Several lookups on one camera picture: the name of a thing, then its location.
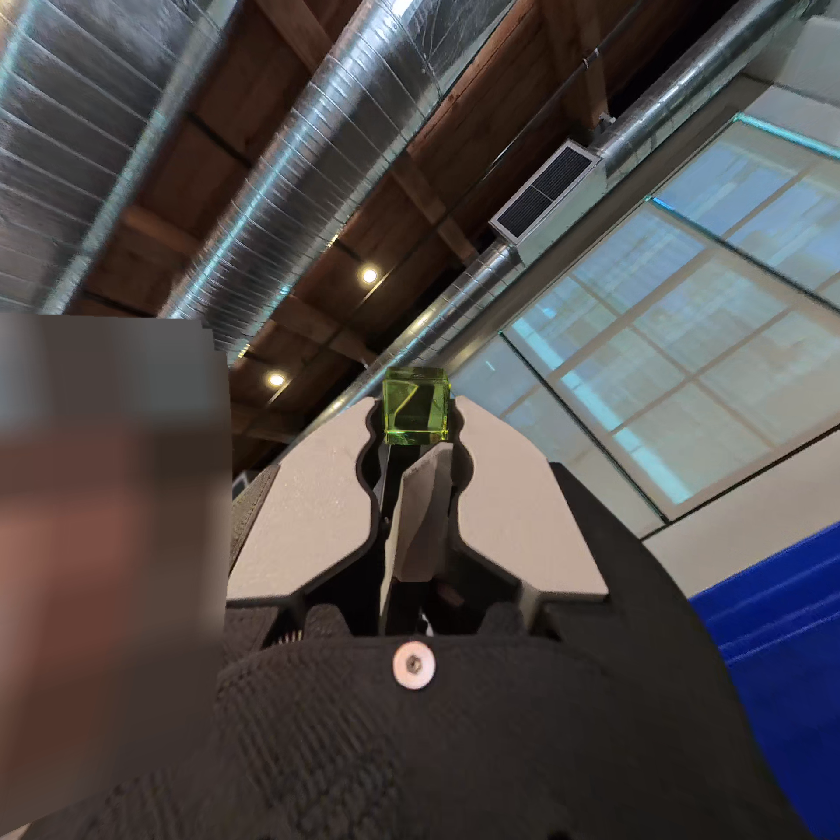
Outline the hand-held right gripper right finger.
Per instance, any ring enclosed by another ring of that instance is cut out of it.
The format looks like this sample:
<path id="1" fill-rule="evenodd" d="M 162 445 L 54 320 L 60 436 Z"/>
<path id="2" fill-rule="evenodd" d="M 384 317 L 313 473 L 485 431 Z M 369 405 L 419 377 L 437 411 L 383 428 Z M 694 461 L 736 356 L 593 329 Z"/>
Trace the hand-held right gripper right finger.
<path id="1" fill-rule="evenodd" d="M 470 477 L 456 506 L 458 536 L 508 573 L 527 597 L 606 597 L 607 584 L 542 451 L 457 396 L 458 443 Z"/>

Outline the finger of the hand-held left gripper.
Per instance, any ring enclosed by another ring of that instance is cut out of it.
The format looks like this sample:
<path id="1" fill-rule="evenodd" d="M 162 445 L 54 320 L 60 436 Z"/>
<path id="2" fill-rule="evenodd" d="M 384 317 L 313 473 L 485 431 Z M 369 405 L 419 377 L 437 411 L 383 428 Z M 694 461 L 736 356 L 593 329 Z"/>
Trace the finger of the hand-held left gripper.
<path id="1" fill-rule="evenodd" d="M 453 451 L 434 446 L 403 473 L 385 541 L 385 585 L 427 583 L 443 572 Z"/>

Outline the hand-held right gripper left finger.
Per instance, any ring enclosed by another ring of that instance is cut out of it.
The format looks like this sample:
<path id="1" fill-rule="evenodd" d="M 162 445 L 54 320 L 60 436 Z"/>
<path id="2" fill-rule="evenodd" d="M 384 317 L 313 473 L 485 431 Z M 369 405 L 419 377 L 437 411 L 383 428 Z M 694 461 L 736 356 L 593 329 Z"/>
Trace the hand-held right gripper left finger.
<path id="1" fill-rule="evenodd" d="M 229 603 L 290 602 L 372 546 L 379 514 L 362 461 L 381 405 L 361 399 L 279 462 L 228 576 Z"/>

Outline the transparent green cube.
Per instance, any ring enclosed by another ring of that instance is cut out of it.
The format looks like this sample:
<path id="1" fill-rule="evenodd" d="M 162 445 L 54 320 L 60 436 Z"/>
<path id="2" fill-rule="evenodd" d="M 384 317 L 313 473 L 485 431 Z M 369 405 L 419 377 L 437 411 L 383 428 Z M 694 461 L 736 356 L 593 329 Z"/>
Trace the transparent green cube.
<path id="1" fill-rule="evenodd" d="M 388 445 L 434 446 L 448 440 L 450 382 L 445 370 L 391 367 L 382 394 Z"/>

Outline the blue plastic bin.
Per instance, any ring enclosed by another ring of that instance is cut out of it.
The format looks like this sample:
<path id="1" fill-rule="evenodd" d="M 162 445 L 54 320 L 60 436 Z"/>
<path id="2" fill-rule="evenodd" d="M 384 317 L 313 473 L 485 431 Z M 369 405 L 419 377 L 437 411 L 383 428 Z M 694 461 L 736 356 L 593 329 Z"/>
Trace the blue plastic bin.
<path id="1" fill-rule="evenodd" d="M 839 838 L 839 524 L 689 599 L 774 777 L 816 838 Z"/>

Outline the large paned window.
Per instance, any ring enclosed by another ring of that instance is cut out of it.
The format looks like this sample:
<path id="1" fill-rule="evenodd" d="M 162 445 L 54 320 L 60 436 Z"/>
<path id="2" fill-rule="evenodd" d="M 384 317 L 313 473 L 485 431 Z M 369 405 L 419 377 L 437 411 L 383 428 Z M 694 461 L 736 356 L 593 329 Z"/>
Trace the large paned window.
<path id="1" fill-rule="evenodd" d="M 639 537 L 838 429 L 838 143 L 739 114 L 457 369 Z"/>

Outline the white air vent grille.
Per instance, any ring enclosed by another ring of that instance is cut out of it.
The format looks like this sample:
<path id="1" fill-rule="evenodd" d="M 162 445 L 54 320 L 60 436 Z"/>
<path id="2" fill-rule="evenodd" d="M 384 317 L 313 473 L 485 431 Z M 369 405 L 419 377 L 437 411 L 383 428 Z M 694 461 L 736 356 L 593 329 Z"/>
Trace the white air vent grille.
<path id="1" fill-rule="evenodd" d="M 490 220 L 524 266 L 536 262 L 606 194 L 602 158 L 568 140 Z"/>

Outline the medium silver air duct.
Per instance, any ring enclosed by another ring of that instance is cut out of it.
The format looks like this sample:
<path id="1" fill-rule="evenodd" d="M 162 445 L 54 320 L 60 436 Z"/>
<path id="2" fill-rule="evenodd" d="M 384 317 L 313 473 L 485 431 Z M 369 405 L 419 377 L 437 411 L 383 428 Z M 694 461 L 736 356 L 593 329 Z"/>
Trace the medium silver air duct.
<path id="1" fill-rule="evenodd" d="M 199 321 L 232 367 L 331 247 L 510 1 L 366 1 L 161 310 Z"/>

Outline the large silver air duct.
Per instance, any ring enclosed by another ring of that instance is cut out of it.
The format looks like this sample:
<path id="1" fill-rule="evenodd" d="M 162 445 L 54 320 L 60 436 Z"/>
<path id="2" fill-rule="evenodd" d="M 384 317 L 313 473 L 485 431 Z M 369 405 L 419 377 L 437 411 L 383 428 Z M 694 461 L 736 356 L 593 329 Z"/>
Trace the large silver air duct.
<path id="1" fill-rule="evenodd" d="M 237 5 L 1 3 L 2 312 L 68 309 Z"/>

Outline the thin silver air duct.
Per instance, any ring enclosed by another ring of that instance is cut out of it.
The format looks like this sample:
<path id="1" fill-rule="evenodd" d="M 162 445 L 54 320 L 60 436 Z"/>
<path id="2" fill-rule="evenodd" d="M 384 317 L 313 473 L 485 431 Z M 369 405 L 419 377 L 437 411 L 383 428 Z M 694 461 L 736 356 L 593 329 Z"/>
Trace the thin silver air duct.
<path id="1" fill-rule="evenodd" d="M 334 402 L 295 436 L 280 455 L 288 456 L 306 437 L 366 396 L 382 389 L 393 367 L 431 364 L 496 300 L 555 246 L 573 226 L 616 188 L 684 123 L 706 106 L 795 20 L 819 2 L 738 2 L 666 73 L 646 90 L 595 143 L 591 198 L 573 199 L 570 221 L 537 247 L 532 259 L 521 245 L 500 240 L 477 257 Z"/>

